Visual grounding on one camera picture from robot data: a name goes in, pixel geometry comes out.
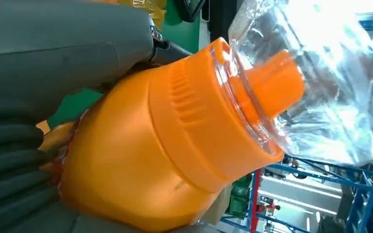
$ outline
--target blue scaffolding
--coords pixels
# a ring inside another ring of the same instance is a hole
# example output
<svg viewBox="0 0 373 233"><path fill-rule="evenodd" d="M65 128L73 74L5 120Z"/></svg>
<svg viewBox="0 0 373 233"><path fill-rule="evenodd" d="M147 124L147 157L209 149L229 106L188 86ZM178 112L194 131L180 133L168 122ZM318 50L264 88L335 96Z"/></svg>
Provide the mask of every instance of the blue scaffolding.
<svg viewBox="0 0 373 233"><path fill-rule="evenodd" d="M268 167L279 169L283 171L287 171L289 173L297 173L300 175L305 175L317 179L321 179L324 181L339 183L342 185L346 185L351 187L351 191L354 194L354 200L352 203L351 210L349 212L349 217L347 218L345 224L345 231L346 233L363 233L365 229L369 233L373 233L373 218L372 218L372 209L373 209L373 182L371 181L370 177L373 175L373 171L364 170L358 167L348 167L348 166L339 166L334 164L328 164L323 162L312 161L308 159L300 159L292 157L293 159L297 159L300 162L308 164L309 166L313 167L317 172L308 172L303 170L298 170L294 167L289 167L281 164L272 164ZM327 165L328 167L336 167L338 170L341 171L342 174L345 176L341 176L336 174L332 171L328 171L322 168L319 165ZM223 217L221 218L222 222L228 223L233 225L239 229L246 230L248 232L255 232L254 229L251 231L251 221L254 219L253 208L256 205L256 192L257 187L259 184L256 183L255 175L252 183L251 195L250 195L250 206L247 215L247 224L246 226L242 226L240 224L232 222L230 219L233 217ZM292 232L303 232L307 233L307 230L301 229L297 226L293 226L288 224L284 221L272 218L270 216L265 216L262 214L256 214L257 218L263 218L268 221L280 223L284 226L287 226L288 229Z"/></svg>
<svg viewBox="0 0 373 233"><path fill-rule="evenodd" d="M360 21L362 27L367 31L373 31L373 20L366 20ZM334 164L328 164L323 162L312 161L308 159L300 159L294 158L299 161L302 161L311 167L315 168L316 170L322 172L319 173L311 173L302 170L297 170L293 167L283 166L281 164L273 164L269 167L285 170L290 173L297 173L309 177L318 178L324 181L335 182L342 185L347 185L351 187L352 192L354 194L354 200L349 212L349 216L347 218L345 224L345 233L364 233L367 230L368 233L373 233L373 217L372 217L372 209L373 209L373 183L370 180L370 177L373 175L373 171L368 171L364 169L360 169L357 167L347 167L347 166L338 166ZM324 168L320 167L319 165L327 165L329 167L336 167L340 170L343 170L345 177L339 174L336 174L331 171L327 171ZM251 221L258 218L263 218L265 220L280 223L286 227L291 232L303 232L308 233L307 230L301 229L297 226L293 226L289 223L284 221L272 218L270 216L258 214L254 212L254 205L256 208L256 197L257 191L259 187L259 179L256 179L256 171L254 172L254 178L251 183L251 194L250 194L250 204L247 214L247 223L246 225L240 225L235 222L232 222L231 219L234 218L232 216L225 216L221 218L221 222L230 224L235 226L239 229L248 231L250 233L257 233L255 231L254 226L251 225Z"/></svg>

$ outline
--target orange cap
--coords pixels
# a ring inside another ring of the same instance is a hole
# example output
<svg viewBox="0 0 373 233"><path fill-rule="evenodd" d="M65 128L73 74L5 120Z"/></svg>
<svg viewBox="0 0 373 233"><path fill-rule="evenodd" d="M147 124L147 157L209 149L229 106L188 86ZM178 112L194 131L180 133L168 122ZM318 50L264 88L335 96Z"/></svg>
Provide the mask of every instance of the orange cap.
<svg viewBox="0 0 373 233"><path fill-rule="evenodd" d="M159 68L150 86L151 115L166 154L187 180L210 192L283 156L274 143L269 147L275 154L263 151L225 97L225 84L217 79L214 65L224 64L227 53L229 46L220 38L195 55ZM304 91L298 67L285 51L248 70L247 77L269 119L296 103ZM258 123L242 81L230 77L229 84L248 122Z"/></svg>

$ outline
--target transparent plastic bag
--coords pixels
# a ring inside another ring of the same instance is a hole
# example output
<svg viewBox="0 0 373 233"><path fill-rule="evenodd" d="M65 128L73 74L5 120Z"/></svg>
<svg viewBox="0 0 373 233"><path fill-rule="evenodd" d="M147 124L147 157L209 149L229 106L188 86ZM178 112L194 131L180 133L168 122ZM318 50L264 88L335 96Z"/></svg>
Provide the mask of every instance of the transparent plastic bag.
<svg viewBox="0 0 373 233"><path fill-rule="evenodd" d="M229 37L240 78L282 51L303 76L302 98L274 119L254 105L261 120L247 123L260 144L337 164L373 160L373 46L353 15L310 0L247 0Z"/></svg>
<svg viewBox="0 0 373 233"><path fill-rule="evenodd" d="M165 6L167 5L167 0L101 0L104 2L118 3L127 6L132 6L134 8L141 8L149 14L152 18L155 26L162 30L162 23L165 18Z"/></svg>

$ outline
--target green panel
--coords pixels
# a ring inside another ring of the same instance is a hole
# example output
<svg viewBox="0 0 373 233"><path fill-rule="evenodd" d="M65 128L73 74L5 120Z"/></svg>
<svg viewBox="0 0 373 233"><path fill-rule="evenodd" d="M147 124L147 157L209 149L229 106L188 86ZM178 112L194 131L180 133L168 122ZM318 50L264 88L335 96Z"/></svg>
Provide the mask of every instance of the green panel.
<svg viewBox="0 0 373 233"><path fill-rule="evenodd" d="M178 44L187 51L197 52L199 48L199 17L193 23L183 22L177 13L174 0L168 0L167 13L163 24L162 35L165 39ZM75 95L66 97L58 111L48 119L49 127L76 119L81 113L88 109L101 94L85 89Z"/></svg>
<svg viewBox="0 0 373 233"><path fill-rule="evenodd" d="M179 18L173 1L168 0L167 3L162 36L164 39L170 40L192 53L196 53L199 49L200 19L197 17L193 23L183 22Z"/></svg>
<svg viewBox="0 0 373 233"><path fill-rule="evenodd" d="M101 96L102 94L98 92L84 89L77 94L65 97L55 115L48 119L49 127L53 129L59 124L75 120Z"/></svg>

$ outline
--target orange bottle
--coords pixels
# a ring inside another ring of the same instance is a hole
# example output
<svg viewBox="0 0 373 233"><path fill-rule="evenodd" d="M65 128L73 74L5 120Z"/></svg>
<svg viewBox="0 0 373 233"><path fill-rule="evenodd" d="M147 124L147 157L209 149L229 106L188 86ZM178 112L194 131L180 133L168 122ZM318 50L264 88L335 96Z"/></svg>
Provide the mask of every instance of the orange bottle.
<svg viewBox="0 0 373 233"><path fill-rule="evenodd" d="M233 60L218 39L118 83L69 145L65 201L162 232L194 223L226 185L280 161L283 152L256 125L301 98L297 65L286 51L247 71Z"/></svg>

